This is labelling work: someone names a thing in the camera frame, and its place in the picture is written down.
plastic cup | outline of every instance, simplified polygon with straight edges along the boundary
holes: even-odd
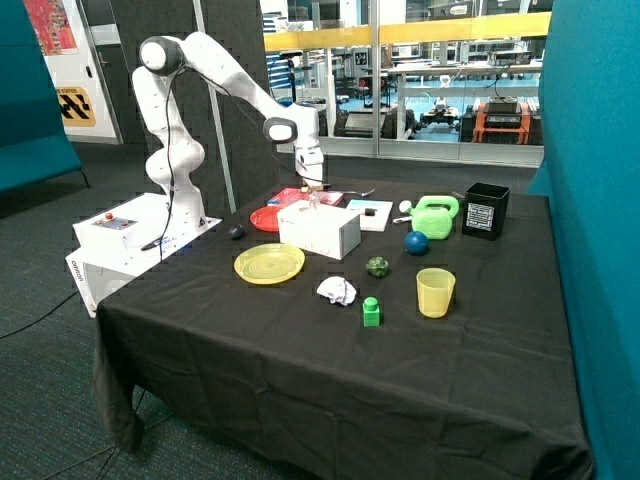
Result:
[[[441,268],[425,268],[416,275],[418,309],[425,317],[440,318],[447,313],[456,277]]]

sticker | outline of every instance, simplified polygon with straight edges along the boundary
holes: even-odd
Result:
[[[467,208],[467,227],[491,231],[493,212],[495,209],[487,205],[470,203]]]
[[[369,55],[367,52],[357,52],[355,57],[356,65],[369,65]]]
[[[96,117],[93,114],[89,95],[81,87],[56,88],[62,123],[65,127],[95,127]]]
[[[42,54],[47,56],[78,53],[63,0],[24,0]]]

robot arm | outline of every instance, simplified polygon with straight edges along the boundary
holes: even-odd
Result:
[[[324,157],[320,150],[318,114],[315,108],[297,104],[283,107],[262,90],[218,42],[201,32],[192,33],[184,41],[173,37],[152,37],[142,44],[140,56],[144,63],[144,67],[141,68],[146,69],[148,73],[142,71],[138,75],[139,82],[134,78],[137,96],[139,84],[147,89],[142,96],[156,90],[160,98],[166,100],[169,93],[167,81],[182,68],[192,69],[218,93],[249,102],[265,117],[263,133],[268,140],[276,144],[293,143],[296,171],[305,182],[309,186],[322,183]],[[165,112],[158,115],[157,107],[145,109],[141,105],[141,110],[148,128],[149,123],[153,124],[156,121],[166,123]],[[175,115],[170,116],[169,124],[172,137],[174,128],[178,130],[177,135],[188,135],[177,109],[174,113]],[[159,131],[157,128],[156,131],[152,131],[151,128],[149,130],[157,135],[166,147],[163,138],[166,136],[166,129],[160,128]]]
[[[151,37],[140,47],[140,58],[144,66],[133,72],[133,88],[147,129],[163,145],[147,160],[146,170],[172,200],[162,223],[165,231],[157,232],[159,236],[175,230],[201,233],[206,223],[202,195],[189,178],[204,160],[204,149],[182,123],[171,92],[173,79],[184,69],[194,70],[218,93],[249,102],[265,117],[263,133],[268,140],[293,143],[296,171],[305,183],[322,184],[324,156],[315,108],[283,107],[218,42],[201,32],[185,40]]]

teal chair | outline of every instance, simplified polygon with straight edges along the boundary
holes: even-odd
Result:
[[[640,478],[635,2],[557,0],[540,84],[551,219],[595,478]]]
[[[0,65],[0,192],[81,170],[22,0],[2,2]]]

green watering can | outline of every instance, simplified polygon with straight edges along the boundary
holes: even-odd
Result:
[[[460,210],[458,199],[448,196],[424,196],[416,205],[400,202],[400,211],[411,215],[411,227],[414,232],[424,233],[429,240],[444,240],[451,233],[453,219]]]

